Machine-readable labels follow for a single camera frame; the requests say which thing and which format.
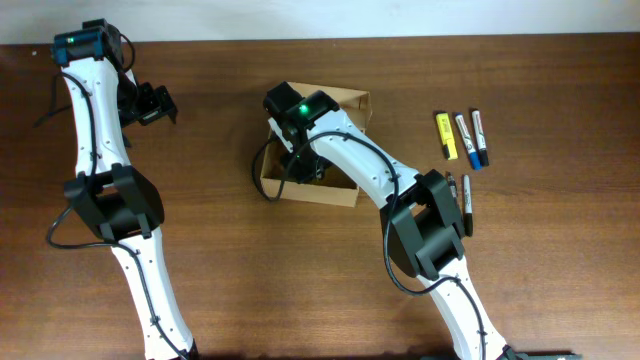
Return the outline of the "brown cardboard box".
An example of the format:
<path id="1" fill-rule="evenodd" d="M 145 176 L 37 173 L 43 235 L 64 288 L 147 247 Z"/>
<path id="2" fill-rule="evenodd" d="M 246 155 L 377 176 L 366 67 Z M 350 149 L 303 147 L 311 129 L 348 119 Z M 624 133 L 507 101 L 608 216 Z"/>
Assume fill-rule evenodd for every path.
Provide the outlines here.
<path id="1" fill-rule="evenodd" d="M 381 159 L 365 135 L 371 117 L 370 94 L 363 90 L 287 82 L 302 96 L 321 90 L 333 99 L 333 110 L 315 121 L 307 131 L 306 147 L 331 164 L 322 180 L 298 183 L 289 176 L 293 162 L 280 161 L 288 151 L 270 128 L 267 143 L 258 151 L 263 156 L 260 169 L 252 170 L 259 193 L 269 201 L 280 199 L 353 207 L 359 191 L 376 190 L 380 184 Z"/>

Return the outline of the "yellow highlighter marker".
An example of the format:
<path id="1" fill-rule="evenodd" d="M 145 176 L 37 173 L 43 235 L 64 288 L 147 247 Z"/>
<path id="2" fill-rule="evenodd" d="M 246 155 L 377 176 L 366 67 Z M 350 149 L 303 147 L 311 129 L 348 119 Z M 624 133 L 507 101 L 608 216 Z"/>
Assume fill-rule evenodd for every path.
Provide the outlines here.
<path id="1" fill-rule="evenodd" d="M 457 159 L 458 153 L 449 115 L 446 112 L 442 111 L 436 112 L 435 120 L 437 123 L 445 158 L 447 160 Z"/>

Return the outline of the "blue capped whiteboard marker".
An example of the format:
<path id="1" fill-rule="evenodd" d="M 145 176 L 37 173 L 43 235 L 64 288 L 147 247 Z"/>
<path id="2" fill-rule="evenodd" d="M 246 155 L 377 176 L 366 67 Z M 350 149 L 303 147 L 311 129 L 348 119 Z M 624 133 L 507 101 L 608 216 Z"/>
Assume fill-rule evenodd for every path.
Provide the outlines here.
<path id="1" fill-rule="evenodd" d="M 473 144 L 471 134 L 464 120 L 464 116 L 459 112 L 455 112 L 454 119 L 460 132 L 472 169 L 480 170 L 482 168 L 482 165 L 480 162 L 479 154 Z"/>

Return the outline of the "black capped whiteboard marker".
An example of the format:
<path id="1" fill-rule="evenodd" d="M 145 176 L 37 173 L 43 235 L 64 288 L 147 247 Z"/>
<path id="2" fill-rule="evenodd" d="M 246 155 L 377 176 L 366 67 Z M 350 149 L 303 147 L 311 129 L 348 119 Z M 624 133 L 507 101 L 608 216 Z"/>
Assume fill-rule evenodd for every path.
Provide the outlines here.
<path id="1" fill-rule="evenodd" d="M 490 163 L 480 111 L 478 109 L 473 109 L 471 111 L 471 117 L 478 146 L 480 163 L 483 167 L 487 167 Z"/>

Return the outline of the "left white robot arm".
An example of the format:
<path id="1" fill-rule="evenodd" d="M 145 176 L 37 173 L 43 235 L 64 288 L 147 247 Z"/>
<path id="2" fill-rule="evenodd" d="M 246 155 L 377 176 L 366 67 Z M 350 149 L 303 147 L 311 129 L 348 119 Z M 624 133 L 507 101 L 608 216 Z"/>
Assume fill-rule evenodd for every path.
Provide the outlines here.
<path id="1" fill-rule="evenodd" d="M 146 358 L 196 359 L 164 259 L 163 203 L 131 164 L 123 134 L 133 123 L 174 120 L 178 110 L 166 87 L 136 79 L 134 60 L 123 53 L 129 42 L 104 19 L 54 37 L 51 53 L 71 98 L 77 159 L 74 177 L 64 185 L 68 205 L 50 228 L 76 213 L 96 238 L 91 247 L 111 250 L 134 301 Z"/>

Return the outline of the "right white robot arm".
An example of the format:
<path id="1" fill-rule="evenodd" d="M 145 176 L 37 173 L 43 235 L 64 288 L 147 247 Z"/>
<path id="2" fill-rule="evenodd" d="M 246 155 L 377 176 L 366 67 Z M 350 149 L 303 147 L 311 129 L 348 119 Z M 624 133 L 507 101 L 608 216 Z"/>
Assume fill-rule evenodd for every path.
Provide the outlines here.
<path id="1" fill-rule="evenodd" d="M 397 161 L 324 91 L 304 96 L 282 82 L 266 93 L 263 106 L 271 138 L 286 149 L 280 180 L 305 184 L 336 167 L 358 185 L 379 210 L 391 282 L 434 301 L 458 358 L 517 358 L 471 281 L 462 212 L 440 172 L 420 173 Z"/>

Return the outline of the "black ballpoint pen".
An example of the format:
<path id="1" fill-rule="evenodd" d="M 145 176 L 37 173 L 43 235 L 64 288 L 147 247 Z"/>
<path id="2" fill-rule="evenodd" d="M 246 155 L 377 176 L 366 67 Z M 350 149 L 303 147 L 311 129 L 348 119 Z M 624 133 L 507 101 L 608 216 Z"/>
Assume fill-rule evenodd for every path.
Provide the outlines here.
<path id="1" fill-rule="evenodd" d="M 452 197 L 454 200 L 456 200 L 458 198 L 457 185 L 456 185 L 455 177 L 451 172 L 446 173 L 446 180 L 447 180 L 449 189 L 452 193 Z"/>

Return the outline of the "black permanent marker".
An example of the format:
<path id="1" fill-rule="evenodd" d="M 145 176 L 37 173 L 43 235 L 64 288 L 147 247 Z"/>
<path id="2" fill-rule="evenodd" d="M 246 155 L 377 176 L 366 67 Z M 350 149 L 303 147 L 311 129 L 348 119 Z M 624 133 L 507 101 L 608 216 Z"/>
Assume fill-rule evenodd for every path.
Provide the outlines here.
<path id="1" fill-rule="evenodd" d="M 462 176 L 463 183 L 463 222 L 465 234 L 468 237 L 473 236 L 474 225 L 473 225 L 473 207 L 472 207 L 472 192 L 471 192 L 471 181 L 470 177 L 467 174 Z"/>

